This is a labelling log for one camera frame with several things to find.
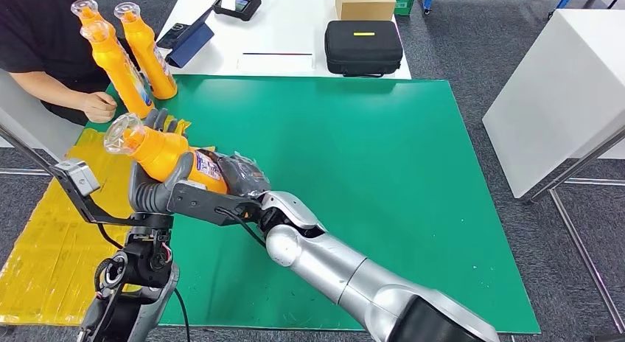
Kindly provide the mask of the person's right hand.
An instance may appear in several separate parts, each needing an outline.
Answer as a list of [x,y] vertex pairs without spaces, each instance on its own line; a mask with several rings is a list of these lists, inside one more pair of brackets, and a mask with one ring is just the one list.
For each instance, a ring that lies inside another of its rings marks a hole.
[[115,116],[117,103],[109,94],[97,91],[85,94],[80,109],[94,123],[110,122]]

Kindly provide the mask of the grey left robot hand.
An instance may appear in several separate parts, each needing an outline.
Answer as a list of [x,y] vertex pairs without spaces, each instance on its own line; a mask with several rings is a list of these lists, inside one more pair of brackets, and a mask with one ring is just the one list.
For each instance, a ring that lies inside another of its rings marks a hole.
[[185,153],[179,157],[165,181],[160,182],[151,178],[139,163],[132,160],[128,200],[134,212],[172,214],[167,205],[174,186],[188,179],[193,164],[193,155]]

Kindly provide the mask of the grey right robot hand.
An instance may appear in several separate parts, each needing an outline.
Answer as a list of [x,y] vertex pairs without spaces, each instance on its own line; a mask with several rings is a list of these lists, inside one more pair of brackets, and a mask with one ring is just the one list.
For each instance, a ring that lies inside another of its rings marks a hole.
[[270,181],[257,163],[238,152],[232,155],[214,153],[229,195],[256,198],[270,190]]

